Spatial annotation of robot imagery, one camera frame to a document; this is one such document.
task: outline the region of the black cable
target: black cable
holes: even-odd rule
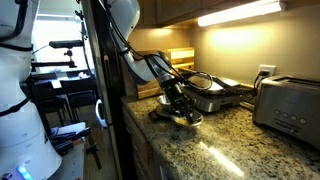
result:
[[[25,98],[20,103],[11,106],[9,109],[7,109],[5,111],[0,112],[0,117],[6,116],[6,115],[11,114],[11,113],[18,112],[25,104],[27,104],[29,102],[29,100],[30,100],[29,98]]]
[[[106,8],[106,16],[107,16],[108,20],[110,21],[110,23],[111,23],[111,25],[112,25],[112,27],[113,27],[113,30],[114,30],[114,32],[117,34],[117,36],[118,36],[118,38],[120,39],[120,41],[122,41],[122,43],[128,48],[128,50],[129,50],[133,55],[138,55],[138,56],[141,57],[141,58],[136,58],[135,56],[133,56],[133,58],[134,58],[135,60],[142,60],[144,57],[146,57],[146,56],[143,56],[143,55],[139,54],[137,51],[135,51],[135,50],[132,48],[132,46],[126,41],[126,39],[125,39],[125,38],[123,37],[123,35],[121,34],[121,31],[119,30],[117,24],[115,23],[112,15],[111,15],[111,11],[110,11],[109,9],[107,9],[107,8]],[[173,74],[173,73],[171,73],[171,72],[169,72],[166,68],[164,68],[162,65],[160,65],[160,64],[157,62],[157,60],[154,58],[154,56],[159,57],[159,58],[160,58],[171,70],[173,70],[178,76],[175,75],[175,74]],[[156,64],[160,69],[162,69],[163,71],[169,73],[170,75],[172,75],[172,76],[174,76],[174,77],[176,77],[176,78],[179,78],[179,79],[182,80],[184,83],[189,84],[189,85],[191,85],[191,86],[193,86],[193,87],[195,87],[195,88],[198,88],[198,89],[210,89],[211,86],[212,86],[212,84],[213,84],[213,79],[212,79],[212,77],[211,77],[209,74],[202,72],[202,73],[204,73],[204,74],[207,74],[208,77],[210,77],[210,79],[211,79],[210,86],[207,87],[207,88],[200,88],[200,87],[194,86],[192,82],[190,82],[188,79],[186,79],[185,77],[183,77],[177,70],[175,70],[175,69],[174,69],[165,59],[163,59],[161,56],[159,56],[159,55],[157,55],[157,54],[151,54],[149,57],[151,58],[151,60],[153,61],[153,63]]]
[[[83,42],[83,46],[82,46],[82,50],[83,50],[83,55],[84,55],[84,60],[86,62],[86,66],[87,66],[87,69],[88,69],[88,73],[89,73],[89,76],[91,77],[91,79],[93,79],[93,75],[92,75],[92,72],[91,72],[91,69],[90,69],[90,66],[89,66],[89,62],[88,62],[88,57],[87,57],[87,53],[86,53],[86,43],[85,41],[87,40],[85,37],[87,36],[87,30],[86,30],[86,27],[84,25],[84,21],[83,21],[83,14],[82,14],[82,11],[79,10],[80,13],[78,13],[77,11],[75,11],[76,15],[78,15],[81,19],[81,40]]]
[[[269,75],[269,71],[260,71],[258,73],[256,79],[254,80],[253,88],[258,89],[258,86],[259,86],[261,80],[263,80],[264,79],[263,77],[265,77],[267,75]]]
[[[25,18],[27,14],[28,0],[15,1],[15,3],[19,5],[19,12],[17,15],[16,26],[14,28],[14,31],[10,35],[5,37],[0,37],[0,42],[4,42],[17,37],[23,30]]]
[[[149,67],[149,69],[150,69],[150,71],[151,71],[151,73],[153,74],[153,76],[155,77],[155,78],[157,78],[158,77],[158,73],[155,71],[155,69],[152,67],[152,65],[151,65],[151,63],[150,63],[150,61],[149,61],[149,57],[148,56],[145,56],[145,62],[146,62],[146,64],[148,65],[148,67]]]
[[[40,51],[41,49],[43,49],[43,48],[45,48],[45,47],[48,47],[48,46],[49,46],[49,44],[47,44],[47,45],[45,45],[45,46],[42,46],[41,48],[33,51],[31,54],[35,54],[36,52],[38,52],[38,51]]]
[[[242,94],[240,96],[240,98],[242,99],[242,101],[250,101],[252,100],[254,97],[254,95],[252,93],[246,93],[246,94]]]

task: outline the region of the cabinet door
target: cabinet door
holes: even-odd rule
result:
[[[200,9],[200,0],[157,0],[158,23]]]
[[[141,179],[153,179],[153,149],[144,137],[125,107],[122,107],[127,130],[131,134],[133,155],[136,163],[137,175]]]
[[[143,23],[144,24],[157,24],[156,12],[157,12],[156,0],[143,1]]]
[[[210,7],[223,1],[225,0],[201,0],[201,8]]]

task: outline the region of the wall outlet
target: wall outlet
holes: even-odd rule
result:
[[[276,66],[261,64],[259,66],[259,72],[260,71],[269,71],[269,75],[267,77],[274,76],[276,71]]]

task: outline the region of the window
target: window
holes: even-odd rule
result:
[[[50,41],[81,40],[81,21],[74,16],[38,15],[32,32],[35,62],[68,62],[70,57],[65,55],[67,48],[54,49]],[[88,40],[85,41],[86,54],[90,67],[93,67],[92,55]],[[55,71],[72,71],[87,69],[83,47],[73,47],[72,60],[77,68],[69,66],[47,66],[36,68],[36,73]]]

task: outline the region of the blue light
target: blue light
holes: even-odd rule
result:
[[[28,173],[28,171],[26,170],[25,167],[23,167],[23,166],[18,166],[18,171],[19,171],[20,174],[22,175],[23,179],[25,179],[25,180],[32,180],[32,177],[30,176],[30,174]]]

